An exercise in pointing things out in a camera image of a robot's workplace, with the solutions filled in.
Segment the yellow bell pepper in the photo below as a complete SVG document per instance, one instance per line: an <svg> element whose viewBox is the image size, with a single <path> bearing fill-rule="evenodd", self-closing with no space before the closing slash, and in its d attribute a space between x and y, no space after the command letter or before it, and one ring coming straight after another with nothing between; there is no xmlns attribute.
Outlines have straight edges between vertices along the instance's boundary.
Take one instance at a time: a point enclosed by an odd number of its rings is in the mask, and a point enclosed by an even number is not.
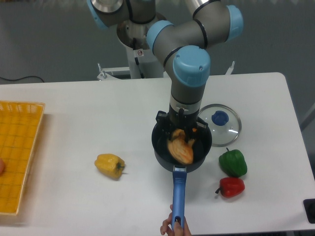
<svg viewBox="0 0 315 236"><path fill-rule="evenodd" d="M103 174L115 179L122 176L125 168L124 160L114 154L98 155L94 164Z"/></svg>

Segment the blue lid knob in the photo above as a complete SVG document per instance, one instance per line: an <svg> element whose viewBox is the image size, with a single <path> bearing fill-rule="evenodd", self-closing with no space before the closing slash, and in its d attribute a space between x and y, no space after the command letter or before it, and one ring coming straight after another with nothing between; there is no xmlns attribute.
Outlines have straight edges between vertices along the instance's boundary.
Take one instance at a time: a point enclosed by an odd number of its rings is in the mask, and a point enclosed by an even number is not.
<svg viewBox="0 0 315 236"><path fill-rule="evenodd" d="M228 115L224 111L216 111L211 119L214 124L224 126L228 122Z"/></svg>

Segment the frying pan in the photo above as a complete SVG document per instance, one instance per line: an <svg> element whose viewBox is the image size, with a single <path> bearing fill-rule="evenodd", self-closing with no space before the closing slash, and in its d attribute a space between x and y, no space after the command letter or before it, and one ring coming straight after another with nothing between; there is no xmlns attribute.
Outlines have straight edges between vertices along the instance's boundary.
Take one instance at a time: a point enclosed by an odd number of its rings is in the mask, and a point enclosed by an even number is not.
<svg viewBox="0 0 315 236"><path fill-rule="evenodd" d="M212 136L209 127L204 132L200 132L199 137L192 146L193 163L183 165L176 161L167 149L167 135L162 128L156 124L152 131L152 145L155 156L160 165L168 171L173 172L173 215L172 229L174 230L175 221L184 227L185 211L185 186L187 173L196 170L204 162L212 144Z"/></svg>

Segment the orange object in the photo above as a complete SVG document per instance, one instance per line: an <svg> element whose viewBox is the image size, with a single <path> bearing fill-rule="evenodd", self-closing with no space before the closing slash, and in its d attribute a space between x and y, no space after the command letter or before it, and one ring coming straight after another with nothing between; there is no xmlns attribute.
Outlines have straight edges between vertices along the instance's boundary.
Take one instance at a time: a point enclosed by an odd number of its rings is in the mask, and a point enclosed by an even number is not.
<svg viewBox="0 0 315 236"><path fill-rule="evenodd" d="M178 162L187 165L193 162L192 145L195 139L185 142L185 132L182 129L176 129L172 134L172 139L167 141L167 148L170 154Z"/></svg>
<svg viewBox="0 0 315 236"><path fill-rule="evenodd" d="M44 103L0 101L0 214L17 214Z"/></svg>

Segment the yellow basket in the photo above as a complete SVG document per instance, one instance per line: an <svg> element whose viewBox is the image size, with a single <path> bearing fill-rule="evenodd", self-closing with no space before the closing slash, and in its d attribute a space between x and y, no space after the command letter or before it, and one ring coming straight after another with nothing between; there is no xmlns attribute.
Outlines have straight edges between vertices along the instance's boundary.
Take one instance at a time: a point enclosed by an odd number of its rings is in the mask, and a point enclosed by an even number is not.
<svg viewBox="0 0 315 236"><path fill-rule="evenodd" d="M44 103L0 101L0 158L5 163L0 214L18 213L44 108Z"/></svg>

